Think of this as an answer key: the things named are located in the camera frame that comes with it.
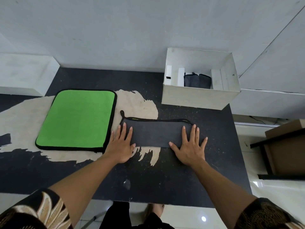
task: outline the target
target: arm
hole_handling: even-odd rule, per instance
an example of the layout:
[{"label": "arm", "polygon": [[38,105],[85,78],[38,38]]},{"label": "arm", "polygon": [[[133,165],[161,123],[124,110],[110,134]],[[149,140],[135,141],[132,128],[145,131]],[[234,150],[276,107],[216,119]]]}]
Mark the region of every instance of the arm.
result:
[{"label": "arm", "polygon": [[119,125],[115,137],[112,131],[105,154],[97,161],[85,166],[49,188],[57,193],[65,203],[73,227],[77,224],[95,191],[110,170],[117,163],[126,162],[132,155],[132,151],[135,148],[135,144],[130,145],[132,127],[126,140],[124,139],[126,135],[125,123],[122,133],[120,130]]},{"label": "arm", "polygon": [[204,157],[204,147],[207,140],[206,137],[199,146],[199,128],[193,125],[189,141],[185,127],[182,128],[180,149],[172,142],[169,145],[182,163],[192,167],[211,198],[220,218],[227,228],[233,229],[240,214],[257,197],[247,193],[209,166]]}]

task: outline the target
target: person's left hand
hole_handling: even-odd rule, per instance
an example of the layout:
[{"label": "person's left hand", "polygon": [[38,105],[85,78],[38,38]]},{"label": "person's left hand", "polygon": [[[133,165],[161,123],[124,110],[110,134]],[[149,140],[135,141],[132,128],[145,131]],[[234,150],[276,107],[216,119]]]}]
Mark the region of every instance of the person's left hand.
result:
[{"label": "person's left hand", "polygon": [[114,131],[111,132],[109,144],[105,150],[103,157],[111,157],[116,163],[124,163],[132,156],[132,151],[135,148],[135,144],[130,145],[132,138],[132,127],[130,127],[127,138],[126,136],[126,123],[123,124],[121,132],[121,125],[116,130],[116,136],[114,137]]}]

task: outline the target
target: sleeve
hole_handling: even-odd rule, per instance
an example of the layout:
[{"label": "sleeve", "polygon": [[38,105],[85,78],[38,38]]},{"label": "sleeve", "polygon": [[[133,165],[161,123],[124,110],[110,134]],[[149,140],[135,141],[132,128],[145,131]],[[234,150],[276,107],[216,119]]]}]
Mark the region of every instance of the sleeve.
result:
[{"label": "sleeve", "polygon": [[40,189],[0,215],[0,229],[73,229],[63,200],[52,190]]},{"label": "sleeve", "polygon": [[305,229],[290,214],[267,198],[254,200],[240,214],[234,229]]}]

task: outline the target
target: green cloth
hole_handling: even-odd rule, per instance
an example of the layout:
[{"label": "green cloth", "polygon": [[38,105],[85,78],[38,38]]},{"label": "green cloth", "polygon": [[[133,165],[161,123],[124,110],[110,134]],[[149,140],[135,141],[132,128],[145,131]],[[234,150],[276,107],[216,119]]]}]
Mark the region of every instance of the green cloth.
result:
[{"label": "green cloth", "polygon": [[59,92],[40,129],[36,146],[49,150],[103,147],[109,140],[115,104],[116,93],[112,91]]}]

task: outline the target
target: beige peeled patch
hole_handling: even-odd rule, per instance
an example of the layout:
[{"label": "beige peeled patch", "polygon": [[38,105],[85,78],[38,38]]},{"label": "beige peeled patch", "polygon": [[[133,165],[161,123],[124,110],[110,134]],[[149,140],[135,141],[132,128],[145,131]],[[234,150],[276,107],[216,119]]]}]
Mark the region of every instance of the beige peeled patch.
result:
[{"label": "beige peeled patch", "polygon": [[[154,102],[152,100],[144,100],[139,92],[119,90],[116,93],[118,97],[112,128],[116,128],[119,125],[121,121],[121,110],[124,110],[126,116],[147,119],[158,118],[158,110]],[[12,143],[1,147],[0,152],[10,152],[14,149],[27,149],[32,152],[41,151],[41,155],[47,156],[52,162],[76,161],[79,163],[89,159],[95,161],[99,158],[101,156],[100,153],[90,151],[40,150],[35,146],[35,140],[53,99],[54,96],[45,96],[25,100],[1,112],[0,135],[9,133]],[[155,165],[159,157],[160,148],[142,147],[140,160],[149,151],[153,152],[150,163],[151,165]]]}]

